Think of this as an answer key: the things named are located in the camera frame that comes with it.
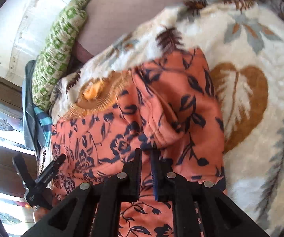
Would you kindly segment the person's left hand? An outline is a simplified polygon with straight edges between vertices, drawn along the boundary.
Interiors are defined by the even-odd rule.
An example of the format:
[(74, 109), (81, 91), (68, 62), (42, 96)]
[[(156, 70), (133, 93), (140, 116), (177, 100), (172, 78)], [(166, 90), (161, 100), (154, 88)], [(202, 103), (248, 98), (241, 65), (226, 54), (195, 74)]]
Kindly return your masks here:
[(33, 220), (35, 223), (40, 221), (49, 212), (48, 209), (43, 207), (33, 207), (33, 209)]

